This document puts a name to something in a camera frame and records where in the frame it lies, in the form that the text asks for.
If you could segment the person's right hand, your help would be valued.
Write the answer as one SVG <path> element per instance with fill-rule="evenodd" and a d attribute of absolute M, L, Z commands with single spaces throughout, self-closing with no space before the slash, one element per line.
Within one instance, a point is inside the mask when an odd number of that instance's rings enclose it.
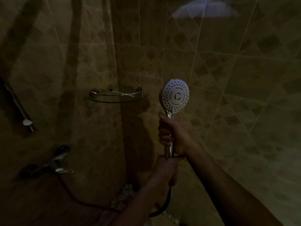
<path fill-rule="evenodd" d="M 175 141 L 172 143 L 173 150 L 178 155 L 187 156 L 190 149 L 198 146 L 183 125 L 178 121 L 175 121 L 173 137 L 175 139 Z"/>

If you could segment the person's left hand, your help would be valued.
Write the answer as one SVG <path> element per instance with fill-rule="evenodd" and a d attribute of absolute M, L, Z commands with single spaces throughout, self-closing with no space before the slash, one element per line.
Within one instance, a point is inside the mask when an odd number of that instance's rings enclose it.
<path fill-rule="evenodd" d="M 180 162 L 168 162 L 164 155 L 157 157 L 151 176 L 147 181 L 157 202 L 167 194 L 168 188 L 176 184 Z"/>

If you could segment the white chrome handheld shower head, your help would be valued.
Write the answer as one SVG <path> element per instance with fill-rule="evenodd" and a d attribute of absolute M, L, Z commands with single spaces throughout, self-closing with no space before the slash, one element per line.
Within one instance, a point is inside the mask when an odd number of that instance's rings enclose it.
<path fill-rule="evenodd" d="M 182 110 L 189 101 L 189 87 L 181 79 L 171 79 L 164 85 L 159 99 L 166 117 L 173 120 L 175 114 Z"/>

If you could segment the person's right forearm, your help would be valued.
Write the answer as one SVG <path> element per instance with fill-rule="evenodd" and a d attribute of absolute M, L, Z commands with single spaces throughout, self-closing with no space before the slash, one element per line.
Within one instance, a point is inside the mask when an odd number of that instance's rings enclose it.
<path fill-rule="evenodd" d="M 283 226 L 197 144 L 186 144 L 184 152 L 225 226 Z"/>

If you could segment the person's left forearm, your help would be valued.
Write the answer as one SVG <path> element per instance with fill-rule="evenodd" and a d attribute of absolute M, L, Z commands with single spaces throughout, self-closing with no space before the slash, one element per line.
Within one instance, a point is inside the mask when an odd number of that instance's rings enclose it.
<path fill-rule="evenodd" d="M 167 188 L 168 182 L 149 179 L 108 226 L 144 226 L 155 205 L 163 199 Z"/>

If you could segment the thin white stick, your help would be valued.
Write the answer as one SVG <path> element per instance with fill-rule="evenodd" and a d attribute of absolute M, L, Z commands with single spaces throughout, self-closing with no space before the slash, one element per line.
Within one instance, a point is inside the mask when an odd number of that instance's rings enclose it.
<path fill-rule="evenodd" d="M 115 93 L 115 94 L 117 94 L 119 96 L 129 96 L 129 97 L 132 97 L 132 98 L 135 97 L 133 94 L 128 94 L 128 93 L 123 93 L 123 92 L 115 91 L 115 90 L 113 90 L 111 88 L 109 89 L 109 91 L 112 92 L 112 93 Z"/>

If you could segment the glass corner shelf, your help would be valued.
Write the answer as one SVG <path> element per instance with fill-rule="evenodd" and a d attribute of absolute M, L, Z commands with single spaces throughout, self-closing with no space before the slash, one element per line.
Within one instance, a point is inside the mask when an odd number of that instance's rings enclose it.
<path fill-rule="evenodd" d="M 130 91 L 119 91 L 119 92 L 133 94 L 135 97 L 132 98 L 129 96 L 119 96 L 115 93 L 110 92 L 108 89 L 107 91 L 104 92 L 100 92 L 98 90 L 91 90 L 88 93 L 86 99 L 91 100 L 93 102 L 99 102 L 99 103 L 117 104 L 117 103 L 134 102 L 148 97 L 148 94 L 141 87 L 138 87 L 135 90 L 130 89 Z"/>

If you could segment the chrome shower mixer tap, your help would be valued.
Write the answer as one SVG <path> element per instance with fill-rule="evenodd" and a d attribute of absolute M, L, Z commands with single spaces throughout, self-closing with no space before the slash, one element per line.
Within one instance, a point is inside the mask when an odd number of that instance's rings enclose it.
<path fill-rule="evenodd" d="M 18 177 L 20 179 L 33 179 L 46 173 L 52 173 L 54 175 L 71 174 L 73 173 L 72 170 L 62 166 L 62 162 L 67 158 L 69 153 L 70 147 L 68 145 L 61 145 L 55 150 L 54 156 L 51 159 L 39 165 L 28 164 L 24 166 L 18 172 Z"/>

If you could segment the chrome shower slide rail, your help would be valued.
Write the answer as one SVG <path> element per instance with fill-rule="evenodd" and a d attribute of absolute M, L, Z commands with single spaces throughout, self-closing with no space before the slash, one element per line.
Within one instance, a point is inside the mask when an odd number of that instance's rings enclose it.
<path fill-rule="evenodd" d="M 0 76 L 0 112 L 7 119 L 12 132 L 26 135 L 36 131 L 32 119 L 25 111 L 9 84 Z"/>

